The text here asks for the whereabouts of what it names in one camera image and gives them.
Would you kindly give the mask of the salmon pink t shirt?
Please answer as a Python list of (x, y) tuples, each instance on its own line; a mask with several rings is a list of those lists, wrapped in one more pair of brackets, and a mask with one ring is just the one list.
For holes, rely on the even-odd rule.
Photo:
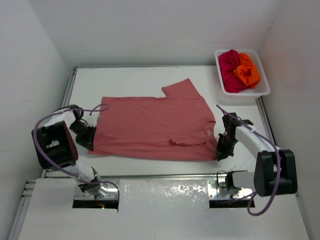
[(93, 155), (164, 161), (214, 161), (216, 120), (190, 79), (164, 97), (103, 97)]

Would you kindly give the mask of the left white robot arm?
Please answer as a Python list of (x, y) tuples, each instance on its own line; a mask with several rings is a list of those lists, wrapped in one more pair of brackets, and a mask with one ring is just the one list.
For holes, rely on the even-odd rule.
[(76, 180), (83, 193), (94, 198), (104, 196), (101, 178), (93, 167), (79, 160), (76, 144), (94, 150), (96, 127), (83, 119), (84, 110), (68, 105), (48, 115), (49, 121), (40, 126), (40, 120), (31, 132), (32, 140), (43, 170), (61, 171)]

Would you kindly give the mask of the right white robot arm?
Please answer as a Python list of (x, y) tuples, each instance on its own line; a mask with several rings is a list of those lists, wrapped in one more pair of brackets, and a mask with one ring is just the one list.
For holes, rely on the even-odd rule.
[(295, 194), (298, 179), (295, 155), (291, 150), (282, 150), (258, 133), (250, 120), (241, 120), (236, 113), (222, 117), (224, 133), (219, 134), (216, 160), (234, 155), (237, 143), (242, 143), (256, 158), (253, 184), (260, 197)]

